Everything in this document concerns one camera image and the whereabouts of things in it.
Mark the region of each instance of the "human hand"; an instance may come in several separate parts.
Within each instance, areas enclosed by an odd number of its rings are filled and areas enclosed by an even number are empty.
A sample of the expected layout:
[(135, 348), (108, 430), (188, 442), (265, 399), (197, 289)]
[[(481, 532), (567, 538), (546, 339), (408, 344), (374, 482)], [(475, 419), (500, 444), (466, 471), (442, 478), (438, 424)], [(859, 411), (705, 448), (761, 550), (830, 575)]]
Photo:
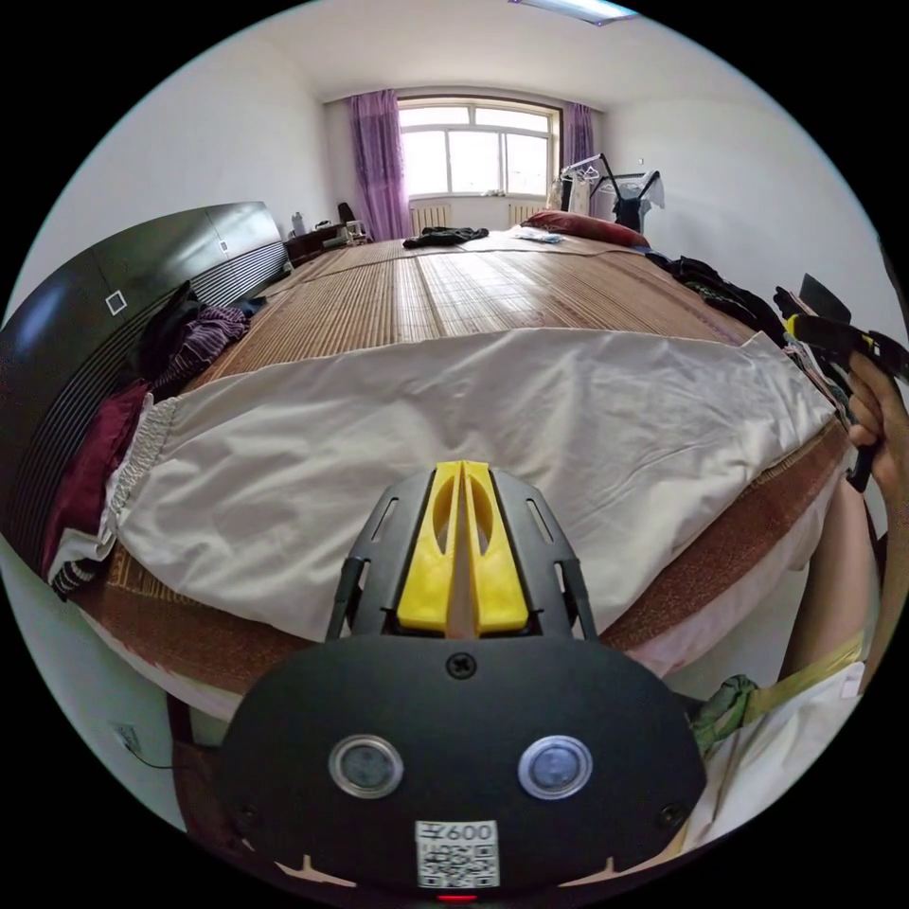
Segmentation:
[(909, 530), (909, 414), (896, 383), (867, 357), (849, 358), (849, 409), (858, 422), (849, 429), (853, 445), (881, 448), (871, 475), (881, 490), (888, 523)]

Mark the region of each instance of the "bed frame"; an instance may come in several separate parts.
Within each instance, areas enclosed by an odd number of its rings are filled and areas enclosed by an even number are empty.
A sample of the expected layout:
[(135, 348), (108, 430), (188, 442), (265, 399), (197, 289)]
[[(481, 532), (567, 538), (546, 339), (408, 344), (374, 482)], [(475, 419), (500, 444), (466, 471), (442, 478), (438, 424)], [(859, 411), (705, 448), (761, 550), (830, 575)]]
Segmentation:
[(66, 464), (152, 316), (184, 281), (227, 306), (287, 264), (264, 203), (193, 208), (83, 250), (13, 313), (0, 331), (0, 533), (32, 571)]

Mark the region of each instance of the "ceiling light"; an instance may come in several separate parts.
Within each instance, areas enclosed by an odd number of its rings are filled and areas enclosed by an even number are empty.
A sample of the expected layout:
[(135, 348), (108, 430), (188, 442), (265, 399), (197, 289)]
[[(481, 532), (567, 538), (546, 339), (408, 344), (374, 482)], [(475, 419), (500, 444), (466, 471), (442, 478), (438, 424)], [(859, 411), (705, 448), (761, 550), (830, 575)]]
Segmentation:
[(562, 15), (589, 22), (595, 26), (605, 26), (610, 22), (621, 19), (631, 19), (636, 16), (625, 7), (615, 3), (606, 3), (604, 0), (508, 0), (510, 3), (519, 3), (525, 7), (547, 9), (550, 12), (560, 12)]

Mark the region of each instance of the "wall outlet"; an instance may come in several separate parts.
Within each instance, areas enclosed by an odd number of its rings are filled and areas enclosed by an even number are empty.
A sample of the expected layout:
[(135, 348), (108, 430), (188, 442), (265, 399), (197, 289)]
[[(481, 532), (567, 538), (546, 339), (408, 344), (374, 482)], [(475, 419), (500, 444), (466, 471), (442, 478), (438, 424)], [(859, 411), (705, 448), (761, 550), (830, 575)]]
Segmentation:
[(142, 746), (139, 744), (139, 737), (136, 735), (135, 726), (127, 722), (116, 722), (109, 720), (111, 731), (114, 738), (127, 750), (132, 751), (134, 755), (142, 754)]

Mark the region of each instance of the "red pillow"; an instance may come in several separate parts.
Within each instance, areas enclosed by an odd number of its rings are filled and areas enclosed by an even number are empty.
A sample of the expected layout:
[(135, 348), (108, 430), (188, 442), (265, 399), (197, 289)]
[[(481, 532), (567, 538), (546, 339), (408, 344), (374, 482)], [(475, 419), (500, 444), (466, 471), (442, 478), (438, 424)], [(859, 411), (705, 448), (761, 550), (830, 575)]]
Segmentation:
[(600, 218), (575, 215), (570, 211), (538, 211), (524, 224), (540, 227), (553, 234), (567, 234), (569, 237), (583, 237), (585, 240), (599, 240), (616, 246), (650, 246), (647, 239), (630, 227), (623, 227)]

